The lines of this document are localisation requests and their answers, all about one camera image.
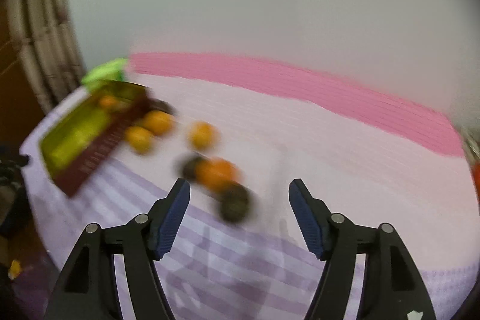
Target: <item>yellow object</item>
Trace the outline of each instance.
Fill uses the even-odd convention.
[[[129,127],[125,139],[137,153],[147,153],[152,148],[153,133],[142,127]]]
[[[193,148],[202,151],[214,146],[218,142],[218,136],[219,133],[213,125],[207,122],[197,121],[193,124],[188,134],[188,139]]]
[[[11,280],[14,280],[16,277],[18,277],[22,273],[23,269],[18,260],[12,260],[11,266],[8,270],[8,277]]]
[[[107,112],[114,112],[115,110],[117,110],[118,104],[118,99],[113,95],[104,95],[98,101],[98,106],[100,106],[103,110]]]
[[[161,136],[169,132],[175,124],[173,116],[161,112],[159,110],[152,110],[148,112],[142,122],[142,125],[145,129],[148,129],[150,132]]]

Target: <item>fruit basket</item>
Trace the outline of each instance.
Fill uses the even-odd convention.
[[[75,195],[123,140],[125,129],[149,107],[144,86],[106,81],[40,141],[46,170],[55,185],[69,197]]]

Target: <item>orange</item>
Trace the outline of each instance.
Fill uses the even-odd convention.
[[[198,182],[214,192],[222,192],[232,182],[238,182],[240,176],[236,165],[220,158],[199,162],[195,173]]]
[[[213,125],[207,122],[197,121],[193,124],[188,138],[193,148],[201,151],[214,146],[219,137],[218,131]]]
[[[114,97],[113,95],[104,95],[98,101],[98,106],[100,106],[103,110],[107,112],[113,112],[117,109],[119,104],[118,98]]]
[[[148,129],[150,132],[161,136],[169,132],[175,124],[174,118],[172,115],[160,112],[159,110],[152,110],[148,112],[143,118],[143,127]]]
[[[147,153],[152,148],[153,133],[142,127],[129,127],[125,139],[137,153]]]

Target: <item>red object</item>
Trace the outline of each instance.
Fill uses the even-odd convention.
[[[480,163],[474,165],[472,169],[473,182],[477,188],[478,200],[480,201]]]

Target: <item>beige curtain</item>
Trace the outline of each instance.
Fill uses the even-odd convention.
[[[7,0],[10,35],[45,113],[80,84],[85,73],[66,0]]]

